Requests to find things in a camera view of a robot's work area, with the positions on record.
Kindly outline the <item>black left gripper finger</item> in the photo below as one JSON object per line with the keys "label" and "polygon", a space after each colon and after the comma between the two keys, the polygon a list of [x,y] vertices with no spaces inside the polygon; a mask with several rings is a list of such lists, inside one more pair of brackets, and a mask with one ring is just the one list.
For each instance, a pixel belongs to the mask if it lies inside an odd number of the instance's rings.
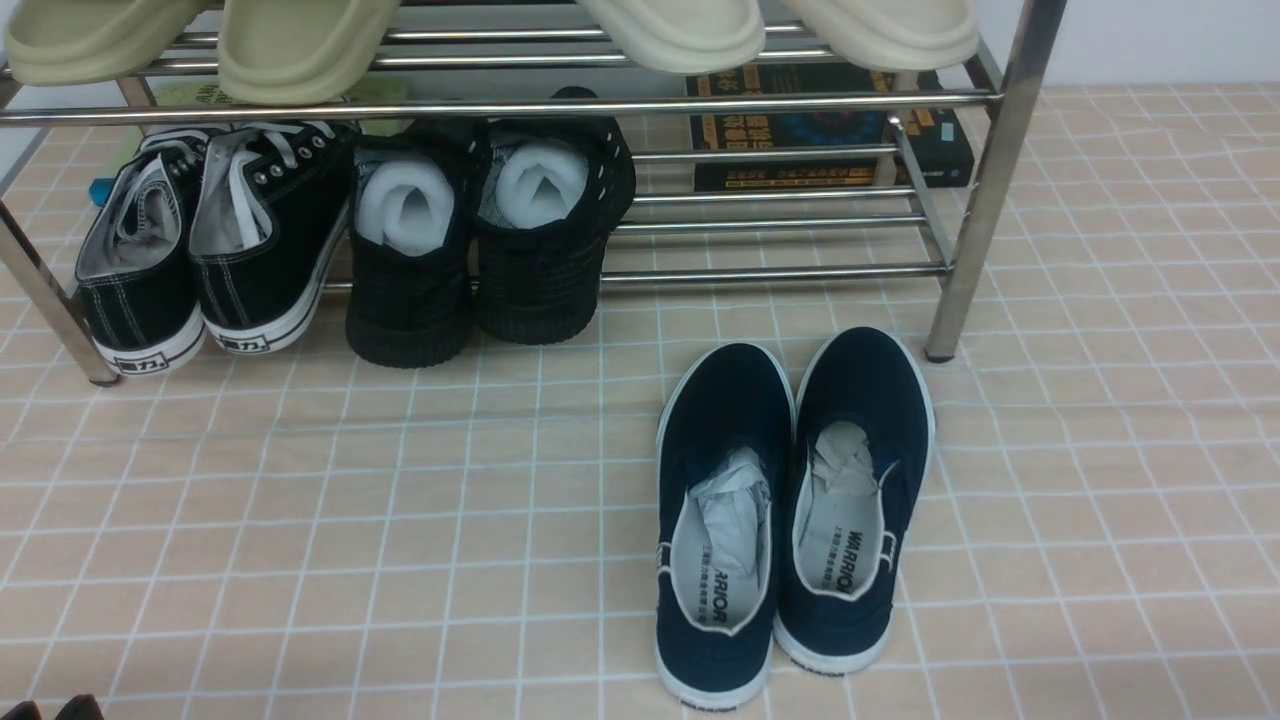
{"label": "black left gripper finger", "polygon": [[42,715],[36,702],[19,702],[8,710],[1,720],[41,720]]}

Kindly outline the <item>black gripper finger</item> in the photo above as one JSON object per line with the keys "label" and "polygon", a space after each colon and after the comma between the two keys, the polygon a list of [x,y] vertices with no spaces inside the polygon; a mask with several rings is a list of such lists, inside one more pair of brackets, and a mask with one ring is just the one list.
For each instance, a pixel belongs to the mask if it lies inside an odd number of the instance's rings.
{"label": "black gripper finger", "polygon": [[93,694],[77,694],[58,711],[55,720],[104,720],[102,710]]}

